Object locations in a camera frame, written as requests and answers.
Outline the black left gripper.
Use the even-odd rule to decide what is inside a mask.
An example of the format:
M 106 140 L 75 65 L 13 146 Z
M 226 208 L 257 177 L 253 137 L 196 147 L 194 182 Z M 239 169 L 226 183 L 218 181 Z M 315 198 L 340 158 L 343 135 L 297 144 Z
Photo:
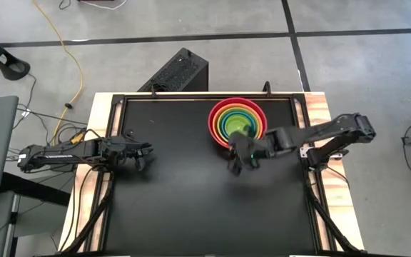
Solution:
M 124 136 L 118 136 L 117 142 L 123 147 L 117 157 L 117 167 L 123 166 L 128 158 L 133 158 L 137 170 L 143 171 L 146 166 L 144 154 L 153 151 L 152 145 L 150 143 L 141 143 L 131 137 Z

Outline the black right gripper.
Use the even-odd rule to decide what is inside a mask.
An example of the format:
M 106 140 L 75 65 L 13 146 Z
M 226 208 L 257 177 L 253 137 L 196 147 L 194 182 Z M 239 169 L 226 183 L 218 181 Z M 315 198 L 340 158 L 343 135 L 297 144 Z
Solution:
M 259 160 L 268 157 L 266 141 L 251 138 L 241 132 L 233 132 L 228 145 L 230 151 L 227 169 L 232 169 L 234 176 L 239 176 L 242 168 L 260 168 Z

